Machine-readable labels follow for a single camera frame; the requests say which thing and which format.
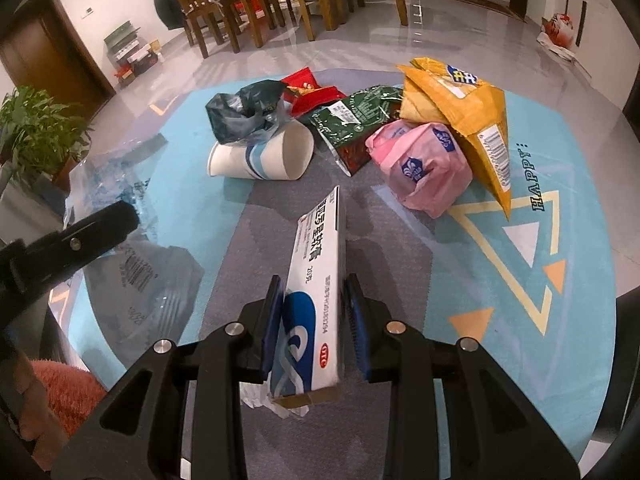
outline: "pink plastic bag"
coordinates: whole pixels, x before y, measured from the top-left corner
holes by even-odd
[[[394,121],[367,139],[371,158],[409,209],[437,218],[464,192],[473,175],[444,124]]]

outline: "potted plant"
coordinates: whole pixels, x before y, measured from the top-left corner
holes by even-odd
[[[33,189],[42,174],[69,192],[68,172],[88,154],[91,129],[72,105],[54,102],[46,90],[18,86],[0,108],[0,164],[12,178]]]

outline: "glossy floor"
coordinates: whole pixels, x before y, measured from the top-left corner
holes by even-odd
[[[164,49],[158,64],[113,98],[98,115],[94,146],[103,151],[150,104],[193,89],[261,75],[283,75],[304,66],[394,70],[415,56],[446,60],[497,86],[558,110],[587,160],[609,225],[618,294],[640,284],[640,143],[611,102],[579,72],[536,43],[537,27],[503,14],[453,0],[410,1],[410,26],[401,27],[392,0],[368,0],[346,25],[327,32],[313,16],[317,39],[287,17],[287,27],[270,31],[261,49],[249,33],[242,52],[209,40],[203,60],[184,35]]]

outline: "orange triangle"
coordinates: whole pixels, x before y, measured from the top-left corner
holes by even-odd
[[[493,307],[483,308],[474,312],[451,316],[449,317],[449,322],[456,329],[459,337],[472,337],[481,342],[493,313]]]
[[[566,260],[560,260],[554,264],[542,267],[545,271],[549,281],[554,284],[554,287],[562,294],[562,286],[564,285],[564,268],[566,267]]]

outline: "green food package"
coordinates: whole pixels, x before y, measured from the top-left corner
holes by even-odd
[[[311,122],[347,175],[370,161],[365,140],[380,126],[398,118],[402,89],[372,86],[359,90],[311,116]]]

